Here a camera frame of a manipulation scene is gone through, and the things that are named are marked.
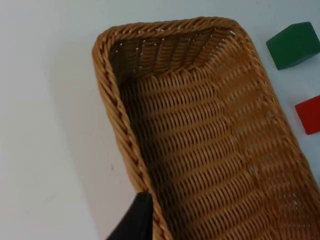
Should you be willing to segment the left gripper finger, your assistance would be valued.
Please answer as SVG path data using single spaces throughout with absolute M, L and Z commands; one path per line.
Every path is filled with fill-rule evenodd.
M 138 192 L 107 240 L 152 240 L 153 199 L 149 192 Z

